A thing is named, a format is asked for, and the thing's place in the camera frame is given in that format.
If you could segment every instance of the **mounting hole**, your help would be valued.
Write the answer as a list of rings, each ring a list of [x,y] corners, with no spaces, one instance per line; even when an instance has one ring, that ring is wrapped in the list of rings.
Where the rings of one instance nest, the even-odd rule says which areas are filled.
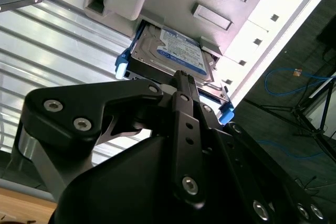
[[[233,145],[233,143],[231,143],[231,142],[228,142],[227,145],[228,145],[231,149],[233,149],[233,148],[235,147],[235,146]]]
[[[206,112],[211,112],[211,108],[208,105],[203,105],[203,108],[206,110]]]
[[[184,94],[181,94],[181,98],[182,98],[182,100],[184,100],[186,102],[189,101],[189,98]]]
[[[58,112],[63,109],[63,105],[56,100],[47,100],[43,104],[44,108],[50,112]]]
[[[193,144],[194,144],[194,141],[193,141],[191,138],[189,138],[189,137],[187,137],[185,140],[186,140],[187,143],[189,143],[190,145],[193,145]]]
[[[243,165],[241,164],[241,162],[239,161],[239,159],[235,159],[235,162],[236,162],[236,164],[239,166],[239,167],[242,167]]]
[[[186,123],[185,125],[187,125],[187,127],[189,128],[189,129],[193,129],[194,127],[191,125],[191,124],[189,124],[189,123]]]
[[[73,124],[79,131],[88,131],[92,127],[91,122],[85,118],[77,118]]]
[[[158,92],[158,89],[154,86],[149,86],[149,90],[154,92],[154,93],[157,93]]]

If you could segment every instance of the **metal panel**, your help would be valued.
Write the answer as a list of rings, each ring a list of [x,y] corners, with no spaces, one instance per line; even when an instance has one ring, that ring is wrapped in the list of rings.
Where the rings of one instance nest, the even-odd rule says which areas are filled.
[[[129,44],[124,36],[49,1],[1,13],[0,149],[11,150],[29,91],[114,81],[115,58]],[[100,163],[141,139],[101,144],[92,161]]]

